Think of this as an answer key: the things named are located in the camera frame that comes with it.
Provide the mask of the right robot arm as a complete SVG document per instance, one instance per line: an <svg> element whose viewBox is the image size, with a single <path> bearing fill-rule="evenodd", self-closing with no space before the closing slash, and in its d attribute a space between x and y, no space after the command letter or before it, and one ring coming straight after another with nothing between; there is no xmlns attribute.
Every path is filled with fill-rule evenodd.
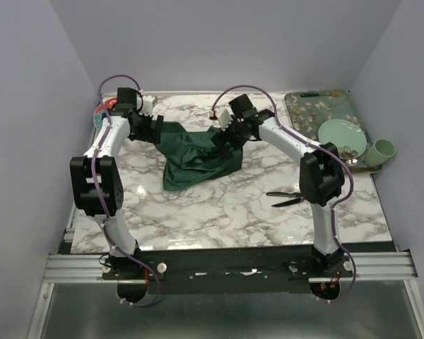
<svg viewBox="0 0 424 339"><path fill-rule="evenodd" d="M229 107L218 110L216 104L212 106L209 118L219 123L213 144L229 158L229 145L241 149L254 138L271 144L299 164L300 194L310 203L314 223L311 268L318 276L328 276L343 257L334 204L345 179L336 146L320 145L282 125L275 105L273 110L258 110L246 94L231 100Z"/></svg>

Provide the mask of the dark green cloth napkin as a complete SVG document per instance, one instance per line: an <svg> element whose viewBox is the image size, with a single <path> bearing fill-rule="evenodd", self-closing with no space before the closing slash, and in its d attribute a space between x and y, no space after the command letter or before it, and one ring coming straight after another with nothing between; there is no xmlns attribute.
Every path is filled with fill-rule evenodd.
<svg viewBox="0 0 424 339"><path fill-rule="evenodd" d="M166 158L164 190L181 191L241 169L242 150L231 148L232 157L224 158L212 142L217 131L213 126L206 131L187 131L177 121L163 124L156 148Z"/></svg>

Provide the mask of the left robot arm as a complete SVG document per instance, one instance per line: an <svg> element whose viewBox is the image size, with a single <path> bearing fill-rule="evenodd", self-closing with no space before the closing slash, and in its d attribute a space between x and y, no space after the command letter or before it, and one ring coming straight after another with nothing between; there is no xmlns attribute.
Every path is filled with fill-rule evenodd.
<svg viewBox="0 0 424 339"><path fill-rule="evenodd" d="M133 254L138 243L124 221L124 188L116 157L124 142L143 141L158 144L164 117L153 116L158 99L133 88L118 88L111 107L102 102L101 125L92 146L69 163L73 198L101 228L110 255L119 258L118 270L125 278L137 278L142 261Z"/></svg>

